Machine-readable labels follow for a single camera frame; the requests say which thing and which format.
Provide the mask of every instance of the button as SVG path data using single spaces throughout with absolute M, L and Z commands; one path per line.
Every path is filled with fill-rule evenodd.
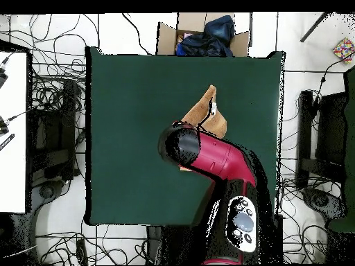
M 233 218 L 233 223 L 236 227 L 238 227 L 242 231 L 245 231 L 246 233 L 251 232 L 254 227 L 254 222 L 245 213 L 238 213 Z
M 242 207 L 240 204 L 236 205 L 236 210 L 237 211 L 243 211 L 244 207 Z
M 241 238 L 241 231 L 239 231 L 238 229 L 236 229 L 235 231 L 233 231 L 233 235 L 236 237 L 236 238 Z
M 246 240 L 249 244 L 252 243 L 252 238 L 247 233 L 244 235 L 244 240 Z

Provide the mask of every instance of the black cable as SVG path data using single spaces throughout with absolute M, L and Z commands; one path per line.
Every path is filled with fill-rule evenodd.
M 67 242 L 69 240 L 73 240 L 73 239 L 76 239 L 79 237 L 79 238 L 83 238 L 86 242 L 88 242 L 89 244 L 91 245 L 94 245 L 96 249 L 100 249 L 101 250 L 101 253 L 99 252 L 98 254 L 104 254 L 105 257 L 108 257 L 115 265 L 120 265 L 120 264 L 117 264 L 114 259 L 111 257 L 110 255 L 110 252 L 111 251 L 119 251 L 121 252 L 124 256 L 125 256 L 125 264 L 128 263 L 128 259 L 127 259 L 127 254 L 124 252 L 124 250 L 122 249 L 112 249 L 112 250 L 109 250 L 109 251 L 106 251 L 105 249 L 103 249 L 100 245 L 96 245 L 94 244 L 93 242 L 91 242 L 88 238 L 86 238 L 83 234 L 81 233 L 76 233 L 76 232 L 69 232 L 69 233 L 73 233 L 73 236 L 71 237 L 61 237 L 51 248 L 49 248 L 49 250 L 40 258 L 40 264 L 42 265 L 44 263 L 44 261 L 46 260 L 46 258 L 48 257 L 48 255 L 50 254 L 54 254 L 56 253 L 57 255 L 59 255 L 59 252 L 58 251 L 65 251 L 67 253 L 67 257 L 68 259 L 67 260 L 62 260 L 62 264 L 63 266 L 65 265 L 66 262 L 69 262 L 69 265 L 70 266 L 73 266 L 73 263 L 71 261 L 71 258 L 72 257 L 77 257 L 77 254 L 76 253 L 73 253 L 73 252 L 70 252 L 70 249 L 69 247 L 67 246 Z M 66 249 L 64 248 L 58 248 L 58 246 L 60 245 L 66 245 Z
M 141 37 L 140 37 L 140 35 L 139 35 L 138 28 L 125 16 L 124 13 L 122 13 L 122 15 L 123 15 L 123 17 L 136 29 L 137 34 L 138 34 L 139 46 L 140 46 L 143 50 L 145 50 L 145 52 L 147 53 L 147 55 L 152 55 L 152 54 L 150 54 L 150 53 L 141 45 Z

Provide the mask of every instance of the green mat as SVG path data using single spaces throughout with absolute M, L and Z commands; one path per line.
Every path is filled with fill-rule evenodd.
M 157 142 L 209 85 L 216 86 L 217 106 L 227 120 L 225 139 L 259 157 L 274 206 L 282 52 L 258 59 L 86 52 L 91 103 L 86 222 L 193 222 L 210 180 L 164 162 Z
M 347 215 L 345 218 L 332 220 L 329 228 L 338 233 L 355 233 L 355 66 L 344 73 L 344 83 L 349 99 L 344 109 L 346 120 L 344 164 L 347 178 L 342 184 Z

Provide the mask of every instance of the black stand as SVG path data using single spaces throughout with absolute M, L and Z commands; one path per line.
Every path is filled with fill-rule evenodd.
M 303 43 L 306 41 L 307 37 L 315 30 L 315 28 L 322 22 L 322 20 L 329 14 L 329 12 L 324 12 L 320 17 L 317 19 L 317 21 L 312 25 L 312 27 L 308 30 L 308 32 L 303 36 L 301 39 L 301 42 Z
M 311 159 L 313 93 L 302 91 L 299 97 L 299 121 L 297 140 L 297 165 L 295 183 L 297 188 L 308 186 L 309 173 L 343 183 L 345 168 L 341 163 L 344 140 L 344 118 L 341 116 L 345 106 L 345 94 L 337 93 L 323 96 L 320 103 L 320 123 L 318 126 L 318 145 Z

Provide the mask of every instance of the white surface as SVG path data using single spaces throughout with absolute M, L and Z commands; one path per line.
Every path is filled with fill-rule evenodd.
M 0 62 L 9 53 L 0 52 Z M 0 88 L 0 116 L 4 120 L 26 111 L 26 54 L 11 55 L 6 64 L 8 79 Z M 0 137 L 0 144 L 11 134 L 15 137 L 0 151 L 0 212 L 25 212 L 26 184 L 26 115 L 10 122 L 9 133 Z

